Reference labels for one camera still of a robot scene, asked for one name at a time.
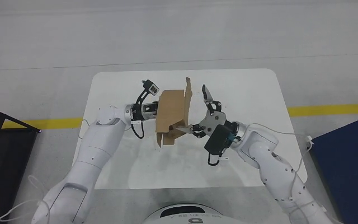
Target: black cable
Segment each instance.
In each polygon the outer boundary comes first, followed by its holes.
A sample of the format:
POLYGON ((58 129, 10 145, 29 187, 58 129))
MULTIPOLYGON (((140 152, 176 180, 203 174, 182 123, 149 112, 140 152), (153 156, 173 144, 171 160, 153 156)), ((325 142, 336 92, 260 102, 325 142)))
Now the black cable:
POLYGON ((139 139, 142 139, 142 138, 144 138, 143 122, 140 122, 140 126, 142 126, 142 134, 143 134, 142 136, 139 136, 139 135, 137 134, 137 132, 134 130, 133 124, 131 124, 132 131, 133 131, 133 133, 135 134, 135 136, 137 136, 139 139))

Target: brown cardboard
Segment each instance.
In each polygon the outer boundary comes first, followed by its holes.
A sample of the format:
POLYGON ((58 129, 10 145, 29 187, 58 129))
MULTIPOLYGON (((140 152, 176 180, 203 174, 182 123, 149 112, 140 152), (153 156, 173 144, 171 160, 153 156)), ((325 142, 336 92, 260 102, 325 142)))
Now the brown cardboard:
POLYGON ((175 129, 178 126, 187 126, 191 100, 190 78, 186 78, 184 90, 164 90, 159 97, 156 132, 158 145, 173 145, 175 139, 183 136, 185 132, 175 129))

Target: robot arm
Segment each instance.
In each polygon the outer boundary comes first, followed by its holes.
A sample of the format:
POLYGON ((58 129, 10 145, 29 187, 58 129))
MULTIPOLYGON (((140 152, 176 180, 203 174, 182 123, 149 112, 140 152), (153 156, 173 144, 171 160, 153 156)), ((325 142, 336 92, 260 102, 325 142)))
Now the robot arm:
POLYGON ((208 109, 205 118, 199 124, 177 129, 197 138, 210 136, 204 146, 209 153, 208 164, 216 166, 225 150, 231 148, 245 162, 259 169, 261 181, 288 214, 291 223, 333 224, 296 171, 284 158, 274 153, 279 140, 263 129, 228 121, 221 103, 213 100, 205 85, 202 92, 208 109))
POLYGON ((260 170, 261 181, 288 214, 291 223, 333 224, 301 178, 298 175, 295 178, 296 171, 284 158, 274 153, 278 142, 267 131, 248 127, 242 140, 233 142, 231 148, 244 161, 260 170))
MULTIPOLYGON (((50 208, 49 223, 82 224, 90 211, 98 176, 117 150, 125 128, 133 120, 144 121, 156 117, 158 103, 142 103, 148 94, 156 95, 159 88, 150 80, 143 83, 144 91, 135 104, 125 105, 121 109, 112 105, 99 108, 96 121, 89 126, 82 139, 71 170, 43 199, 50 208)), ((41 203, 31 223, 42 223, 47 219, 48 209, 41 203)))

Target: white cable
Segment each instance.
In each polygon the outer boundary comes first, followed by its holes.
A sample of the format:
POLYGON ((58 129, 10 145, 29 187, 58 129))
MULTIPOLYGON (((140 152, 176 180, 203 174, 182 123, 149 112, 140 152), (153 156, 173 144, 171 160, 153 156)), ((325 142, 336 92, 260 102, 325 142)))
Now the white cable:
POLYGON ((16 206, 14 206, 13 208, 11 208, 6 214, 4 214, 3 216, 0 217, 0 222, 9 222, 9 221, 13 221, 13 220, 18 220, 19 218, 22 218, 22 217, 25 217, 29 214, 32 214, 32 212, 29 212, 29 213, 26 213, 26 214, 23 214, 21 216, 18 216, 18 217, 15 217, 15 218, 10 218, 8 220, 3 220, 4 217, 8 216, 12 211, 14 211, 16 208, 22 206, 23 204, 26 204, 26 203, 29 203, 29 202, 42 202, 45 204, 45 207, 48 211, 48 215, 47 215, 47 224, 49 224, 50 222, 50 207, 49 205, 46 203, 46 201, 42 200, 42 199, 30 199, 30 200, 26 200, 16 206))
POLYGON ((306 203, 306 204, 303 204, 303 205, 301 205, 301 206, 299 206, 299 207, 297 207, 297 208, 295 208, 294 210, 292 210, 292 212, 290 212, 289 213, 289 220, 290 220, 290 223, 292 223, 292 219, 291 219, 291 215, 292 215, 292 213, 294 213, 295 211, 297 211, 297 210, 301 210, 303 207, 305 207, 305 206, 307 206, 307 205, 309 205, 309 204, 312 204, 312 203, 314 203, 314 202, 316 202, 315 200, 313 200, 313 201, 311 201, 311 202, 308 202, 308 203, 306 203))
MULTIPOLYGON (((309 144, 310 144, 310 145, 309 145, 309 148, 308 148, 307 151, 305 151, 305 152, 303 153, 303 155, 301 156, 301 159, 300 159, 298 168, 297 168, 297 170, 296 170, 296 172, 295 172, 295 176, 294 176, 293 181, 292 181, 291 186, 290 186, 290 191, 289 191, 289 193, 290 193, 290 196, 292 197, 292 194, 293 194, 293 192, 292 192, 292 191, 293 191, 293 185, 294 185, 295 180, 296 180, 296 177, 297 177, 297 172, 298 172, 298 171, 300 170, 300 168, 301 168, 301 165, 302 165, 302 163, 303 163, 303 158, 304 158, 304 156, 312 149, 312 147, 313 147, 313 145, 314 145, 314 143, 312 142, 312 137, 311 137, 311 136, 305 136, 305 135, 303 135, 303 134, 279 132, 279 131, 273 130, 272 128, 269 128, 269 127, 267 127, 267 126, 265 126, 265 125, 263 125, 263 124, 259 124, 259 123, 251 123, 251 124, 249 124, 249 125, 246 127, 246 130, 245 130, 245 132, 244 132, 244 135, 246 134, 246 131, 247 131, 248 127, 250 127, 252 124, 256 124, 256 125, 262 126, 262 127, 264 127, 264 128, 267 128, 268 130, 271 130, 271 131, 276 132, 276 133, 279 133, 279 134, 289 134, 289 135, 294 135, 294 136, 301 136, 301 137, 306 138, 307 142, 309 142, 309 144)), ((293 212, 295 212, 295 211, 297 211, 297 210, 301 210, 303 207, 305 207, 305 206, 307 206, 307 205, 309 205, 309 204, 311 204, 311 203, 314 203, 314 202, 316 202, 319 206, 323 207, 322 204, 320 204, 317 200, 313 200, 313 201, 311 201, 311 202, 309 202, 309 203, 306 203, 306 204, 304 204, 304 205, 302 205, 302 206, 298 206, 298 207, 295 208, 292 212, 289 213, 290 223, 292 223, 291 215, 292 215, 293 212)), ((327 217, 328 217, 329 219, 335 221, 337 224, 344 224, 343 222, 340 222, 340 221, 336 220, 335 218, 333 218, 327 211, 325 211, 325 214, 327 215, 327 217)))
POLYGON ((82 123, 83 121, 85 121, 85 122, 87 123, 87 125, 90 126, 89 122, 88 122, 86 119, 83 119, 83 120, 81 121, 81 123, 82 123))
MULTIPOLYGON (((41 186, 42 186, 43 188, 47 189, 47 188, 45 187, 45 185, 44 185, 40 180, 38 180, 36 177, 34 177, 34 176, 32 176, 32 175, 29 175, 29 176, 27 177, 27 179, 29 180, 30 184, 31 184, 32 186, 34 186, 37 190, 41 191, 41 192, 44 194, 43 190, 41 190, 34 182, 31 181, 31 178, 35 179, 38 183, 41 184, 41 186)), ((20 204, 18 204, 18 205, 16 205, 16 206, 14 206, 14 207, 11 208, 6 214, 4 214, 4 215, 2 215, 2 216, 0 217, 0 222, 9 222, 9 221, 13 221, 13 220, 18 220, 18 219, 20 219, 20 218, 22 218, 22 217, 25 217, 25 216, 28 216, 28 215, 32 214, 32 212, 28 212, 28 213, 26 213, 26 214, 23 214, 23 215, 21 215, 21 216, 15 217, 15 218, 10 218, 10 219, 8 219, 8 220, 4 220, 4 219, 3 219, 3 218, 5 218, 6 216, 8 216, 12 211, 14 211, 16 208, 22 206, 23 204, 29 203, 29 202, 40 202, 40 203, 44 203, 44 204, 45 204, 45 207, 46 207, 47 212, 48 212, 48 215, 47 215, 47 224, 49 224, 49 223, 50 223, 50 207, 49 207, 49 205, 47 204, 47 202, 44 201, 44 200, 42 200, 42 199, 30 199, 30 200, 26 200, 26 201, 24 201, 24 202, 22 202, 22 203, 20 203, 20 204)))
POLYGON ((40 180, 38 180, 35 176, 29 175, 27 179, 29 180, 30 184, 34 186, 34 188, 36 188, 37 190, 40 190, 42 192, 42 196, 45 197, 45 190, 49 191, 49 189, 45 187, 45 185, 40 180), (37 187, 37 185, 32 182, 31 178, 36 180, 39 184, 41 184, 42 188, 40 189, 39 187, 37 187))
POLYGON ((305 151, 305 152, 303 153, 303 155, 301 156, 300 163, 299 163, 299 165, 298 165, 298 169, 296 170, 295 175, 294 175, 294 177, 293 177, 293 180, 292 180, 292 183, 291 183, 291 186, 290 186, 290 191, 289 191, 291 198, 292 198, 292 196, 293 196, 293 185, 294 185, 295 180, 296 180, 296 178, 297 178, 297 172, 301 169, 301 165, 302 165, 302 162, 303 162, 303 157, 304 157, 304 156, 312 149, 312 147, 313 147, 313 142, 312 142, 312 141, 310 141, 309 144, 310 144, 309 148, 308 148, 307 151, 305 151))

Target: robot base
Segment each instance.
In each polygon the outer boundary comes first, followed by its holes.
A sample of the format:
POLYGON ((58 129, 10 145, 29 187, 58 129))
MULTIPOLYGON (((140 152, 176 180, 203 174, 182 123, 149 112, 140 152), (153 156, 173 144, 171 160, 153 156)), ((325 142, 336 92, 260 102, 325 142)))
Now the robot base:
POLYGON ((150 221, 157 220, 165 216, 184 214, 184 213, 208 213, 208 214, 218 214, 222 216, 220 212, 201 204, 175 204, 173 206, 167 206, 153 212, 151 215, 148 216, 148 218, 144 220, 143 224, 146 224, 150 221))
POLYGON ((143 224, 244 224, 201 204, 177 204, 152 213, 143 224))

